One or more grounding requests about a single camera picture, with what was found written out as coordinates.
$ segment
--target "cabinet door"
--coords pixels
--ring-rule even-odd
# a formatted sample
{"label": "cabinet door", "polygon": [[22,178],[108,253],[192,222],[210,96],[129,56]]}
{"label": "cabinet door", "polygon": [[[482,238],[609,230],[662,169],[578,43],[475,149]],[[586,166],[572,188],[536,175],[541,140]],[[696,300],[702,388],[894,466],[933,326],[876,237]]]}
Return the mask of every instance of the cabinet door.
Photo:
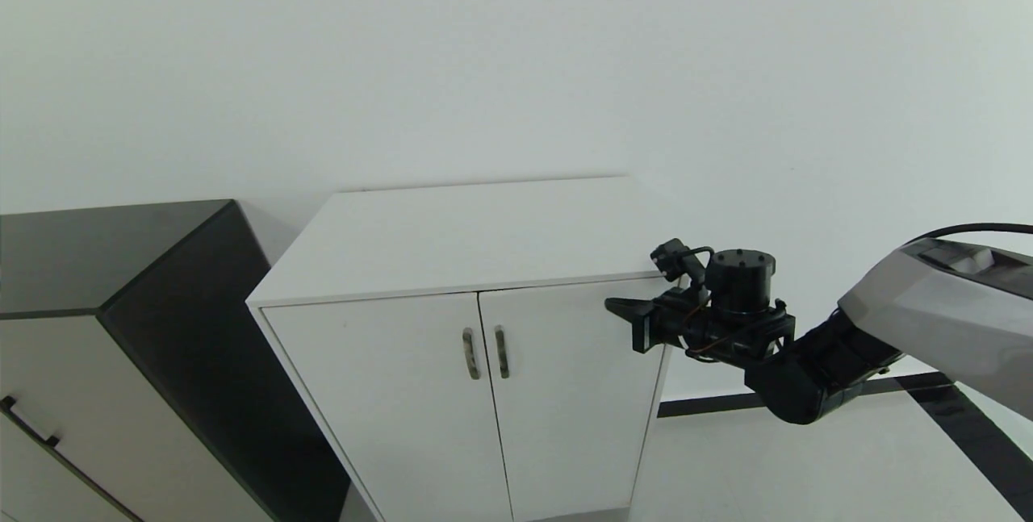
{"label": "cabinet door", "polygon": [[631,350],[630,327],[603,301],[668,287],[657,278],[479,295],[518,522],[630,506],[663,347]]}
{"label": "cabinet door", "polygon": [[269,521],[96,318],[3,320],[0,339],[0,393],[18,399],[37,433],[57,433],[61,455],[136,516]]}
{"label": "cabinet door", "polygon": [[383,520],[512,519],[476,295],[262,312]]}
{"label": "cabinet door", "polygon": [[4,522],[127,522],[118,510],[0,417]]}

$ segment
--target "black floor stripe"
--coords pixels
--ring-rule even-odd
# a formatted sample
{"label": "black floor stripe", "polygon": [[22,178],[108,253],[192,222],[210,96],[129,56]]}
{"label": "black floor stripe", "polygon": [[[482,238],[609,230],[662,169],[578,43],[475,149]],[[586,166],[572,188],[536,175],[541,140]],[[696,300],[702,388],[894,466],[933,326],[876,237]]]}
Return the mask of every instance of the black floor stripe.
{"label": "black floor stripe", "polygon": [[[951,379],[943,373],[920,373],[917,375],[907,375],[896,378],[880,378],[870,380],[865,383],[862,390],[863,395],[878,395],[880,393],[893,393],[895,391],[919,391],[924,389],[935,389],[940,387],[950,387]],[[760,397],[756,393],[742,393],[739,395],[721,395],[718,397],[702,397],[699,399],[684,399],[682,401],[664,401],[660,403],[657,411],[658,418],[672,418],[679,416],[695,416],[699,413],[713,413],[718,411],[733,411],[737,409],[752,409],[763,407]]]}
{"label": "black floor stripe", "polygon": [[957,387],[910,394],[1019,516],[1033,522],[1033,460]]}

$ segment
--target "cabinet top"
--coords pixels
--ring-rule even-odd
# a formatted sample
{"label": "cabinet top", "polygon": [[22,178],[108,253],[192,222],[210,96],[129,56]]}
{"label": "cabinet top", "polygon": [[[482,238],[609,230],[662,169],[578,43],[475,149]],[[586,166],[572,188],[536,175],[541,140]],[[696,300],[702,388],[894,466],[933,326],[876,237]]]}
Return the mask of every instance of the cabinet top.
{"label": "cabinet top", "polygon": [[91,314],[230,199],[0,216],[0,318]]}
{"label": "cabinet top", "polygon": [[658,275],[688,229],[630,177],[339,193],[251,306],[368,300]]}

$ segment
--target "cabinet handle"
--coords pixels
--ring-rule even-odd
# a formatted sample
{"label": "cabinet handle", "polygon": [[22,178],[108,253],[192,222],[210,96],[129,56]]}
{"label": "cabinet handle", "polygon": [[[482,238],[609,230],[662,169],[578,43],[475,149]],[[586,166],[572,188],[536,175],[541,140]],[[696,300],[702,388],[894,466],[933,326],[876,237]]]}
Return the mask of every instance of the cabinet handle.
{"label": "cabinet handle", "polygon": [[480,378],[477,358],[473,356],[473,331],[471,329],[463,331],[463,350],[466,352],[466,368],[470,371],[470,378],[473,380]]}
{"label": "cabinet handle", "polygon": [[499,349],[499,374],[502,378],[509,378],[509,358],[506,357],[506,333],[502,331],[502,325],[495,327],[495,345]]}
{"label": "cabinet handle", "polygon": [[118,499],[115,499],[115,496],[104,491],[104,489],[98,486],[97,483],[90,479],[88,474],[84,473],[82,469],[75,467],[75,464],[71,463],[67,458],[61,455],[61,452],[57,451],[57,444],[61,441],[60,438],[56,435],[51,435],[50,437],[43,439],[43,436],[33,431],[32,428],[29,427],[29,424],[25,423],[25,420],[15,416],[14,411],[11,410],[11,407],[14,407],[14,403],[17,402],[18,400],[10,395],[0,399],[0,413],[10,420],[10,422],[14,424],[14,427],[21,429],[23,433],[29,436],[29,439],[32,439],[34,443],[40,446],[40,448],[50,454],[52,458],[56,459],[58,463],[70,471],[74,478],[77,478],[80,482],[88,486],[88,488],[103,498],[104,501],[112,504],[115,510],[121,512],[123,516],[132,522],[144,522],[144,519],[140,519],[139,516],[133,514],[131,510],[123,505]]}

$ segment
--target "gray robot arm casing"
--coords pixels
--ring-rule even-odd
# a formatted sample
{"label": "gray robot arm casing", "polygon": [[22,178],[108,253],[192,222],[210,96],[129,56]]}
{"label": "gray robot arm casing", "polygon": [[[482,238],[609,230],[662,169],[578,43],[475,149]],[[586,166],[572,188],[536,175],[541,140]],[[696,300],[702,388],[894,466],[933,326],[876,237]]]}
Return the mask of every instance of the gray robot arm casing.
{"label": "gray robot arm casing", "polygon": [[1033,419],[1033,258],[924,239],[839,301],[864,332]]}

